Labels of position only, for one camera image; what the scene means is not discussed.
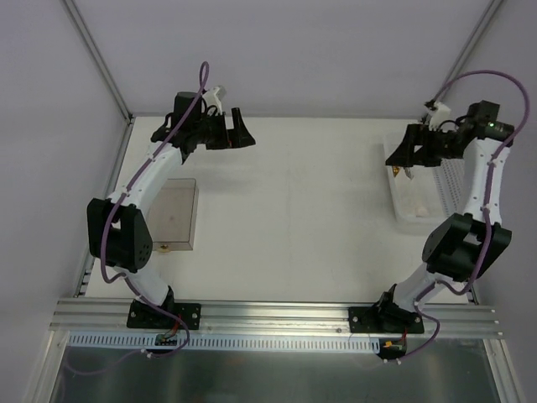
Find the white paper napkin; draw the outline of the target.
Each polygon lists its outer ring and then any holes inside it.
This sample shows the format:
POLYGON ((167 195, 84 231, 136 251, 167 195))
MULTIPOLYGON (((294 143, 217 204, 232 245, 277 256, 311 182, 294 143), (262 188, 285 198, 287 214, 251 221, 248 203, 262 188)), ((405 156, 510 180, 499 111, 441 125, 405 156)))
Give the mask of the white paper napkin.
POLYGON ((395 205, 401 215, 411 219, 431 221, 443 215, 440 197, 435 183, 434 171, 429 168, 411 168, 414 179, 409 180, 404 168, 393 176, 395 205))

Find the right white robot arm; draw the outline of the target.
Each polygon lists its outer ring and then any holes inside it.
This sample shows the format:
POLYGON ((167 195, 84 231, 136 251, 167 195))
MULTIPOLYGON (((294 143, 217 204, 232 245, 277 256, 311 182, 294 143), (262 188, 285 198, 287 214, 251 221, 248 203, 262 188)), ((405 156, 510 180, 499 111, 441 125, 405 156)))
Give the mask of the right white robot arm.
POLYGON ((499 106, 471 104, 456 129, 410 124, 387 166, 437 167, 444 160, 463 160, 461 205, 426 239, 422 263, 405 281, 392 285, 361 320, 381 332, 406 332, 421 324, 420 308, 439 291, 465 294, 509 246, 499 198, 503 167, 515 129, 498 121, 499 106))

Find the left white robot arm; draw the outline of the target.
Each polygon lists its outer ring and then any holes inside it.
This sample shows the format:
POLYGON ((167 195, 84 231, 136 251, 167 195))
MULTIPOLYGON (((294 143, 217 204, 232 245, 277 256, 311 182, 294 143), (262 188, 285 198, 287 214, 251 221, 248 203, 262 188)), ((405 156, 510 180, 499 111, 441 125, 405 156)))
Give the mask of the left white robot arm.
POLYGON ((223 86, 177 93, 173 110, 151 135, 149 150, 131 179, 107 198, 94 198, 87 205, 89 249, 100 261, 103 280, 123 280, 134 294, 128 314, 131 328, 183 327, 172 288, 149 263, 153 239, 147 216, 170 172, 198 145, 220 150, 256 144, 239 108, 232 109, 233 125, 227 126, 224 96, 223 86))

